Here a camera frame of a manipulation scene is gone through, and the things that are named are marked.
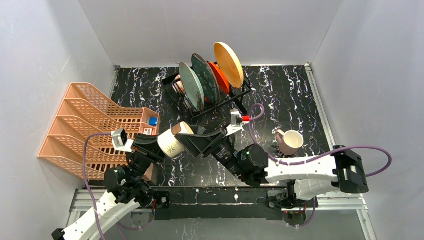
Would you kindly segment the stainless steel cup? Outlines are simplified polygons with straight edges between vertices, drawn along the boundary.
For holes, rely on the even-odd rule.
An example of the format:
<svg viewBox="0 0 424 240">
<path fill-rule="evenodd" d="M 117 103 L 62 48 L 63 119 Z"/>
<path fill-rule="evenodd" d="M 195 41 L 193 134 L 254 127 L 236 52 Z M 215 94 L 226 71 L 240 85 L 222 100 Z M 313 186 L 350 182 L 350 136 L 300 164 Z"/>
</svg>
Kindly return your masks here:
<svg viewBox="0 0 424 240">
<path fill-rule="evenodd" d="M 193 135 L 194 132 L 191 127 L 183 121 L 157 137 L 157 143 L 160 149 L 169 158 L 175 158 L 185 150 L 184 146 L 176 139 L 175 136 L 177 134 Z"/>
</svg>

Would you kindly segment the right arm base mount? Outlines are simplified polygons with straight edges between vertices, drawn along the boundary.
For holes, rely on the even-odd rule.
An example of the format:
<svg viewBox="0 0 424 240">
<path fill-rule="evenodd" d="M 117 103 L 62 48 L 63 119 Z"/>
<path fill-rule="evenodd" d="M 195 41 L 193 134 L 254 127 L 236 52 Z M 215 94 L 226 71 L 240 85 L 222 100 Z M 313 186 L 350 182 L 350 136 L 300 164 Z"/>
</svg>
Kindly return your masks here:
<svg viewBox="0 0 424 240">
<path fill-rule="evenodd" d="M 265 197 L 256 200 L 270 209 L 281 210 L 283 221 L 289 227 L 300 228 L 307 225 L 315 215 L 319 203 L 316 197 L 311 200 L 300 200 L 286 188 L 282 190 L 269 190 Z"/>
</svg>

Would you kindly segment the blue eraser block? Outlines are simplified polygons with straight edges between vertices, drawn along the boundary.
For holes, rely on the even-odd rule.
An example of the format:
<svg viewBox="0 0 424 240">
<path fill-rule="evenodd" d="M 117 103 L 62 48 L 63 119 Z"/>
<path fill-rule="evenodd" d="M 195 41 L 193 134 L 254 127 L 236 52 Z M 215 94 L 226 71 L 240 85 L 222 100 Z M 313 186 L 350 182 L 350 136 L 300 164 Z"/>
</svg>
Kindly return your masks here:
<svg viewBox="0 0 424 240">
<path fill-rule="evenodd" d="M 147 120 L 147 124 L 150 126 L 156 127 L 158 125 L 159 119 L 157 117 L 149 117 Z"/>
</svg>

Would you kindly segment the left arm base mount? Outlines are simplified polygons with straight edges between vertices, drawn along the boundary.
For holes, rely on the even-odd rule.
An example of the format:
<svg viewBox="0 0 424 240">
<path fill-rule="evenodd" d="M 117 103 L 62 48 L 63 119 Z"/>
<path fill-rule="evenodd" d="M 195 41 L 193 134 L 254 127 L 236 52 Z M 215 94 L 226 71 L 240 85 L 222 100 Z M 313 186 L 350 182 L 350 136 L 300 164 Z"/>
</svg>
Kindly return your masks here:
<svg viewBox="0 0 424 240">
<path fill-rule="evenodd" d="M 170 207 L 171 194 L 169 191 L 155 190 L 151 188 L 134 189 L 125 191 L 123 196 L 116 201 L 122 204 L 136 203 L 142 209 L 168 209 Z"/>
</svg>

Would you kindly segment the yellow plate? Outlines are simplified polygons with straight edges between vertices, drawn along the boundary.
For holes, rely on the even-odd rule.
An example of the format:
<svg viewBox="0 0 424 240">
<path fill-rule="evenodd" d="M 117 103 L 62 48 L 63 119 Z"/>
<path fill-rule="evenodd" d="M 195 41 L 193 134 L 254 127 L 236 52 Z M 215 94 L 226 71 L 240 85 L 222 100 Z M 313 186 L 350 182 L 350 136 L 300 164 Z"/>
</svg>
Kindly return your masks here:
<svg viewBox="0 0 424 240">
<path fill-rule="evenodd" d="M 216 61 L 229 84 L 240 89 L 244 84 L 244 72 L 234 50 L 224 42 L 215 42 L 213 46 Z"/>
</svg>

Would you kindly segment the dark teal plate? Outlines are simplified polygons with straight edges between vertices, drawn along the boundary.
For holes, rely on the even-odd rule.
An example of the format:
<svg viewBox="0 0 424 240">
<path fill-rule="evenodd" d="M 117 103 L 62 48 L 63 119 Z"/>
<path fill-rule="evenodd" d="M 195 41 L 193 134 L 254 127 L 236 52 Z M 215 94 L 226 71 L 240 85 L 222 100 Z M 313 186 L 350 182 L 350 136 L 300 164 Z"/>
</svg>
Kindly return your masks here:
<svg viewBox="0 0 424 240">
<path fill-rule="evenodd" d="M 206 101 L 217 105 L 221 100 L 219 86 L 209 63 L 197 53 L 191 56 L 191 63 L 203 88 Z"/>
</svg>

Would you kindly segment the orange file organizer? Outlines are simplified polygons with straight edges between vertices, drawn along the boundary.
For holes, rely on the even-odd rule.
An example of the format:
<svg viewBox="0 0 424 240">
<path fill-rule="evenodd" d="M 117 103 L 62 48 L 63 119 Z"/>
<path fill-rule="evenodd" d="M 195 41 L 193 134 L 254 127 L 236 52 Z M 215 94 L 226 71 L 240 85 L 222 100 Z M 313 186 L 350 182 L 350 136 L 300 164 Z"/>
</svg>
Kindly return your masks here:
<svg viewBox="0 0 424 240">
<path fill-rule="evenodd" d="M 71 83 L 37 156 L 78 178 L 85 166 L 88 180 L 101 180 L 106 169 L 126 164 L 126 156 L 110 136 L 95 136 L 83 160 L 87 137 L 124 129 L 133 139 L 141 114 L 142 108 L 121 107 L 90 83 Z"/>
</svg>

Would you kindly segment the mint green flower plate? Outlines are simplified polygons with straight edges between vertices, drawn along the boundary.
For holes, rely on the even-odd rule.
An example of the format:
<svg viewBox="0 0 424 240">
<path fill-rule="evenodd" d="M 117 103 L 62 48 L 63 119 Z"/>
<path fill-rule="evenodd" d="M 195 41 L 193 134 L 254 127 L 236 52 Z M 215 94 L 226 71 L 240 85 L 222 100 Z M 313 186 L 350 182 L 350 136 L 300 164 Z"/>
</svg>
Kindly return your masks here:
<svg viewBox="0 0 424 240">
<path fill-rule="evenodd" d="M 205 94 L 198 76 L 185 62 L 181 62 L 178 68 L 185 94 L 193 105 L 193 111 L 202 111 L 204 109 Z"/>
</svg>

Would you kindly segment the orange patterned bowl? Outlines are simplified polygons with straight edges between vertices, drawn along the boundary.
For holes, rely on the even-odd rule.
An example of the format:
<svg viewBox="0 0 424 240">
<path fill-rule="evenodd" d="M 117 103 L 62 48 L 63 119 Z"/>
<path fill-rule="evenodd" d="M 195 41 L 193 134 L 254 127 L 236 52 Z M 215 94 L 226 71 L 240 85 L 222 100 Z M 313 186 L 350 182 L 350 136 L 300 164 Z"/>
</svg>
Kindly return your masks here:
<svg viewBox="0 0 424 240">
<path fill-rule="evenodd" d="M 173 80 L 172 88 L 173 88 L 173 90 L 174 90 L 176 93 L 178 93 L 178 94 L 180 94 L 180 95 L 182 95 L 182 96 L 184 96 L 184 95 L 186 94 L 186 91 L 185 91 L 184 85 L 183 85 L 183 83 L 182 83 L 182 81 L 181 81 L 181 75 L 180 75 L 180 74 L 178 74 L 178 75 L 175 77 L 175 79 Z"/>
</svg>

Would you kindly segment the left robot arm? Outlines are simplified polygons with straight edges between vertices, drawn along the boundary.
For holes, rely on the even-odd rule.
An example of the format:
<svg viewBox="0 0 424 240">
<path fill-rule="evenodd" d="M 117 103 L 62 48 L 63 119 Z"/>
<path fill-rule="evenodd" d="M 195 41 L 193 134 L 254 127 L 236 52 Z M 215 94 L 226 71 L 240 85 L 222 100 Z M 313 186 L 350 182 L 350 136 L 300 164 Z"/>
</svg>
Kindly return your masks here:
<svg viewBox="0 0 424 240">
<path fill-rule="evenodd" d="M 100 136 L 111 137 L 114 149 L 127 153 L 127 164 L 106 170 L 103 178 L 106 192 L 100 199 L 87 188 L 92 208 L 72 225 L 56 229 L 51 234 L 54 240 L 103 240 L 105 232 L 133 210 L 147 209 L 155 215 L 158 209 L 170 206 L 170 193 L 153 190 L 143 179 L 148 164 L 159 164 L 165 159 L 159 137 L 138 133 L 135 139 L 129 139 L 122 128 L 110 133 L 93 133 L 84 143 L 84 157 L 89 140 Z"/>
</svg>

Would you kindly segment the pink mug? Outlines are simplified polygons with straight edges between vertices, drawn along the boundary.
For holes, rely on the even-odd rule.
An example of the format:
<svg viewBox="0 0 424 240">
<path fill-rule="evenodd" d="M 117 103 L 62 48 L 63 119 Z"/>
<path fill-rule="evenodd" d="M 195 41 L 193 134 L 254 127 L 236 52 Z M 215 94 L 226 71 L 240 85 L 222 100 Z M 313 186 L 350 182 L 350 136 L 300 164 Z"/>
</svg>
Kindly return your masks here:
<svg viewBox="0 0 424 240">
<path fill-rule="evenodd" d="M 294 155 L 304 144 L 303 135 L 295 130 L 284 132 L 279 129 L 275 137 L 279 144 L 279 151 L 285 156 Z"/>
</svg>

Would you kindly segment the orange red plate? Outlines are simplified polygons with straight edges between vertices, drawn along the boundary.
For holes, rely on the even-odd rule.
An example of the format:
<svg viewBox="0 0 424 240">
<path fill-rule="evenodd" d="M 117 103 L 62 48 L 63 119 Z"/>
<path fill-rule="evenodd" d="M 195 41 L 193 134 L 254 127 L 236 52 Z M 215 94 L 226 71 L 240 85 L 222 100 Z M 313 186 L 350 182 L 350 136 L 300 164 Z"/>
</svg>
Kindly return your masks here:
<svg viewBox="0 0 424 240">
<path fill-rule="evenodd" d="M 215 64 L 213 62 L 209 62 L 208 64 L 211 67 L 211 69 L 212 69 L 212 71 L 215 75 L 216 81 L 217 81 L 219 87 L 221 88 L 221 90 L 224 93 L 229 94 L 230 93 L 230 85 L 229 85 L 229 82 L 228 82 L 226 76 L 222 72 L 222 70 L 219 68 L 219 66 L 217 64 Z"/>
</svg>

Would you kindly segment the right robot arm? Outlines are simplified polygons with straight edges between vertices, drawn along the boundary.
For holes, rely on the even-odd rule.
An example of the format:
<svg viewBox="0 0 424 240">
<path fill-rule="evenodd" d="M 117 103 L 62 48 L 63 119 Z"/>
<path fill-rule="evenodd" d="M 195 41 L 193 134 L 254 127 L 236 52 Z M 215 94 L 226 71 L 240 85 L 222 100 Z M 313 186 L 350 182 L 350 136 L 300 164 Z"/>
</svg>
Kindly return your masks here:
<svg viewBox="0 0 424 240">
<path fill-rule="evenodd" d="M 231 174 L 252 187 L 287 181 L 286 198 L 309 201 L 318 195 L 341 191 L 346 194 L 369 192 L 362 157 L 351 147 L 337 145 L 333 151 L 295 162 L 276 162 L 259 145 L 237 151 L 232 134 L 239 127 L 228 125 L 216 131 L 196 126 L 197 133 L 177 133 L 176 140 L 193 157 L 213 156 Z"/>
</svg>

